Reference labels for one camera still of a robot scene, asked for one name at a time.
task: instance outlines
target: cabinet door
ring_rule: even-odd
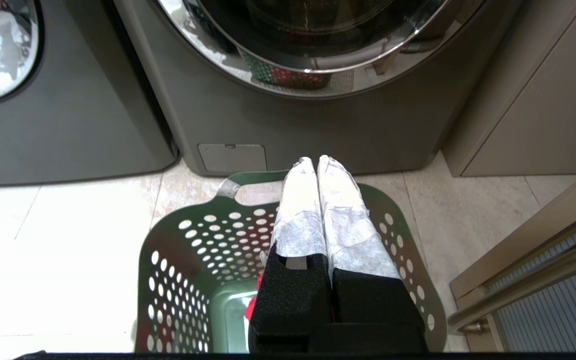
[[[576,18],[462,175],[576,174]]]

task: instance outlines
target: dryer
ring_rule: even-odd
[[[0,0],[0,185],[158,171],[177,153],[112,4]]]
[[[197,174],[432,161],[519,0],[115,0]]]

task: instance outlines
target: washer door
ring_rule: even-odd
[[[0,0],[0,98],[28,78],[39,49],[38,0]]]
[[[420,64],[482,0],[158,0],[230,75],[282,95],[344,96]]]

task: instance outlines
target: chrome door rim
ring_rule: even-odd
[[[434,55],[450,41],[475,16],[484,2],[484,0],[478,0],[475,5],[470,6],[471,8],[468,9],[467,14],[462,16],[462,20],[455,19],[446,31],[445,36],[440,39],[439,44],[432,50],[413,53],[405,52],[406,48],[417,45],[410,43],[405,45],[400,53],[397,53],[398,51],[391,53],[390,57],[393,57],[394,60],[386,72],[376,74],[373,63],[368,63],[352,70],[332,73],[330,85],[325,89],[318,90],[287,88],[256,80],[249,66],[242,58],[238,54],[228,54],[221,50],[217,42],[194,21],[180,0],[157,0],[156,4],[153,5],[155,10],[162,11],[165,18],[169,20],[185,43],[188,43],[199,55],[210,61],[219,70],[224,71],[227,76],[232,76],[245,85],[270,94],[301,100],[322,100],[342,98],[368,91],[404,75],[407,71],[422,64],[423,61]]]
[[[410,28],[404,28],[402,26],[398,27],[396,30],[391,32],[389,36],[381,39],[380,41],[375,41],[368,46],[362,47],[359,50],[354,50],[340,55],[332,55],[326,57],[304,57],[297,55],[286,55],[281,54],[281,57],[286,59],[286,62],[290,61],[292,64],[287,65],[279,61],[272,59],[276,53],[272,48],[259,47],[253,48],[256,41],[248,41],[247,43],[242,43],[242,41],[235,39],[232,32],[237,32],[239,29],[236,26],[231,26],[230,29],[224,29],[222,27],[224,21],[228,16],[222,16],[222,21],[215,19],[214,11],[206,9],[206,1],[199,0],[199,6],[203,9],[203,13],[206,17],[210,19],[210,22],[215,26],[220,32],[235,46],[247,52],[247,54],[252,55],[261,62],[269,64],[271,66],[289,70],[296,71],[299,73],[307,74],[332,74],[340,73],[342,71],[349,71],[356,68],[361,68],[368,64],[372,64],[375,61],[383,59],[395,51],[398,51],[402,46],[411,41],[416,34],[422,32],[422,30],[432,22],[432,20],[439,14],[448,4],[450,0],[426,0],[419,9],[416,10],[410,18],[407,19]],[[432,15],[422,18],[423,13],[428,12]],[[246,41],[250,37],[246,34],[238,36],[238,39]],[[266,51],[266,55],[259,54],[260,51]],[[359,59],[358,61],[353,61],[351,64],[341,65],[345,62],[345,59]]]
[[[30,34],[19,14],[0,9],[0,98],[18,88],[37,61],[40,34],[36,1],[26,0]]]

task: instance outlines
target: basket hole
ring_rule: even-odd
[[[148,347],[148,351],[153,351],[153,348],[155,347],[155,339],[153,338],[153,335],[148,335],[148,338],[146,339],[146,346]]]
[[[435,330],[435,317],[432,314],[428,314],[428,330]]]
[[[393,225],[393,215],[386,212],[386,214],[383,215],[383,218],[386,219],[386,223],[388,223],[388,225]]]
[[[281,200],[283,181],[265,182],[262,184],[249,184],[239,188],[235,200],[248,207],[255,207],[268,203],[277,203]]]
[[[179,223],[179,229],[185,230],[185,229],[189,228],[190,225],[192,225],[192,224],[193,224],[192,221],[190,221],[189,219],[185,219],[184,221],[181,221]]]
[[[424,300],[426,298],[426,292],[420,285],[416,286],[416,294],[419,296],[419,299],[421,300]]]

